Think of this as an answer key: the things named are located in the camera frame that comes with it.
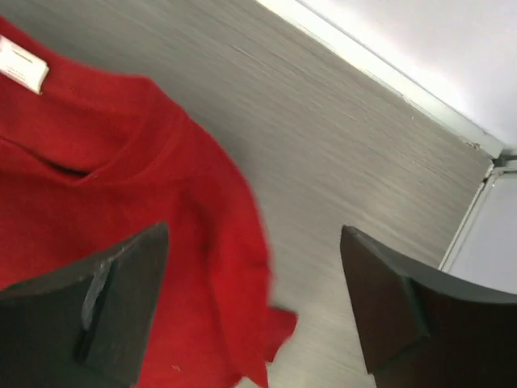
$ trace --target white panel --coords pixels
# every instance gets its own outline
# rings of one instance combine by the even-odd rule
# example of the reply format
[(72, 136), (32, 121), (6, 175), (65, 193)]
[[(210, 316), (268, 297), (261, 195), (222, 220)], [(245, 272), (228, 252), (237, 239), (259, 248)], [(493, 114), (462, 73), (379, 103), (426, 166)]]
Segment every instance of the white panel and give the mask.
[(517, 146), (517, 2), (303, 2), (488, 133)]
[(498, 177), (448, 273), (517, 293), (517, 174)]

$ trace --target clothing tag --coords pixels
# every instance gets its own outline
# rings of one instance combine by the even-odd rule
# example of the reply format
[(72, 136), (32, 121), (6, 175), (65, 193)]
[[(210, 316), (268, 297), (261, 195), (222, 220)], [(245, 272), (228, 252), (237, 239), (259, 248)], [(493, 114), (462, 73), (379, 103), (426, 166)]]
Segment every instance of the clothing tag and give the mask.
[(0, 73), (40, 95), (48, 66), (47, 62), (0, 36)]

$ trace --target red cloth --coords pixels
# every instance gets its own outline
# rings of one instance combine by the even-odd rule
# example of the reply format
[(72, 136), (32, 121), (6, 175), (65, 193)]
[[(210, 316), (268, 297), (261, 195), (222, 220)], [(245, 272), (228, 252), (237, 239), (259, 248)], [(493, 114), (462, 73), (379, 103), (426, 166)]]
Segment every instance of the red cloth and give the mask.
[(50, 68), (42, 95), (0, 76), (0, 289), (165, 220), (138, 386), (267, 386), (296, 316), (267, 307), (267, 244), (227, 154), (149, 79), (60, 57), (2, 18), (0, 35)]

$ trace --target white tag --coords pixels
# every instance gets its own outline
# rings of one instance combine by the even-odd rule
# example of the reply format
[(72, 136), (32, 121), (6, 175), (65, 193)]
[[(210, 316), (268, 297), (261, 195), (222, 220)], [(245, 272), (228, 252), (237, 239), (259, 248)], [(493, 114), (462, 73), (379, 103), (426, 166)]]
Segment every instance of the white tag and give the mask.
[(48, 66), (47, 62), (0, 36), (0, 73), (39, 95)]

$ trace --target wood grain surface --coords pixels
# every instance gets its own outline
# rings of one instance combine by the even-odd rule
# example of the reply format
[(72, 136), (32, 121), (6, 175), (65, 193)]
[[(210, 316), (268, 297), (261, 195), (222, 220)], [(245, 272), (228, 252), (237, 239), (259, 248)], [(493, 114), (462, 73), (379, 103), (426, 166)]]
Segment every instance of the wood grain surface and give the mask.
[(240, 166), (275, 250), (272, 297), (300, 314), (271, 387), (374, 387), (341, 225), (437, 265), (486, 155), (254, 0), (0, 0), (0, 12), (67, 56), (149, 75)]

